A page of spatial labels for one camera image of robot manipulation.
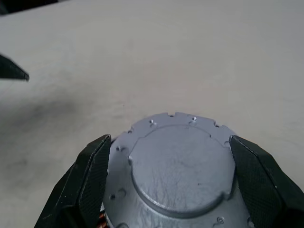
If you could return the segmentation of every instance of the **white table surface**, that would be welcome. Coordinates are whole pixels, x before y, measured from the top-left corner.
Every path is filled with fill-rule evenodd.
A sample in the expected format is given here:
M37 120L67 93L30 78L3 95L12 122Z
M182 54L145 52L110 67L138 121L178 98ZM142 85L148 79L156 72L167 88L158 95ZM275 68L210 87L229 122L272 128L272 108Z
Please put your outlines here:
M86 144L175 111L270 152L304 190L304 1L71 0L0 18L0 227L31 228Z

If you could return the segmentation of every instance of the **rough metal surface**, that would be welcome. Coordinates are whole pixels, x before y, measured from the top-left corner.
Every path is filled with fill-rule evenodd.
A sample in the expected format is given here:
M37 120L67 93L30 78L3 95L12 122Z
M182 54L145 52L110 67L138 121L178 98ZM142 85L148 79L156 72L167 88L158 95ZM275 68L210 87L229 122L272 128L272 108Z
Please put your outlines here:
M212 119L184 113L135 123L111 146L104 208L112 225L247 227L232 134Z
M303 0L71 0L0 18L0 227L33 228L83 147L155 113L214 118L303 190Z

